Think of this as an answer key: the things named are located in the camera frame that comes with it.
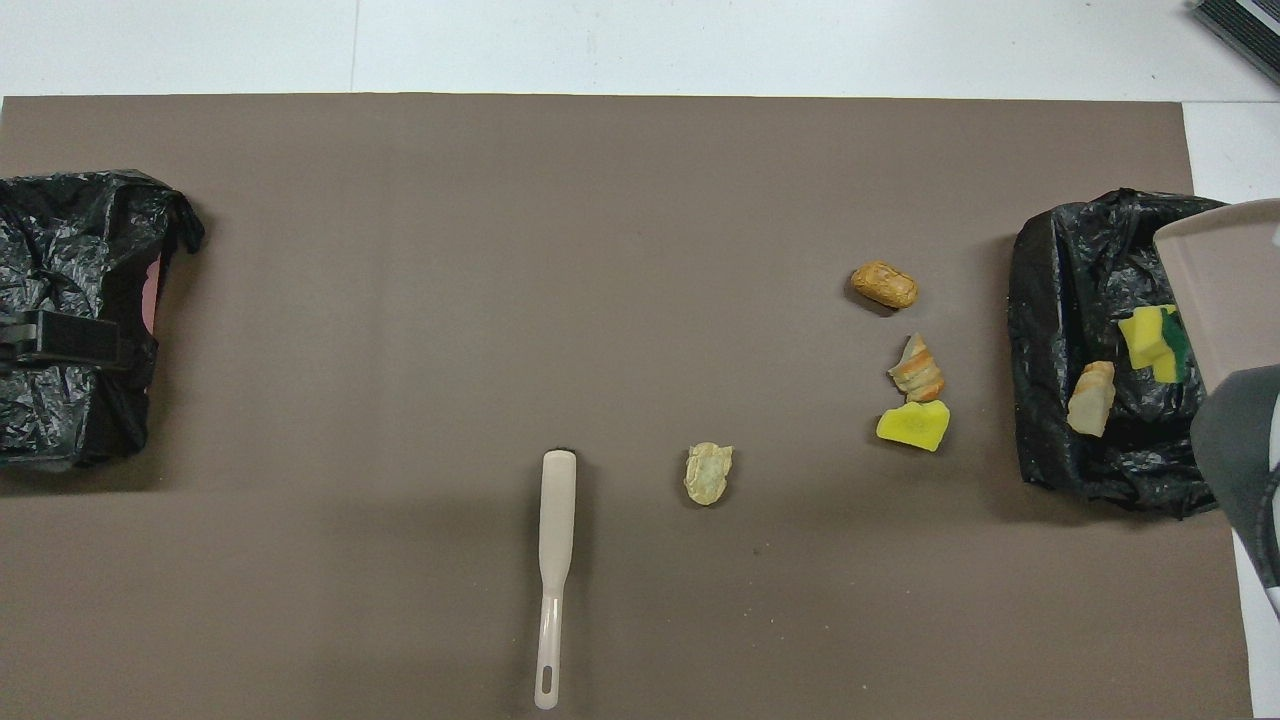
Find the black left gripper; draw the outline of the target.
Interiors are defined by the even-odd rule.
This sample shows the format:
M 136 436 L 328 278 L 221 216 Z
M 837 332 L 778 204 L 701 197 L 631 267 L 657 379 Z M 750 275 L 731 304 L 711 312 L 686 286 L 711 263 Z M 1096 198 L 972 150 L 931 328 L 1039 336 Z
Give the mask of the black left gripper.
M 46 309 L 4 314 L 1 366 L 125 369 L 131 351 L 116 323 Z

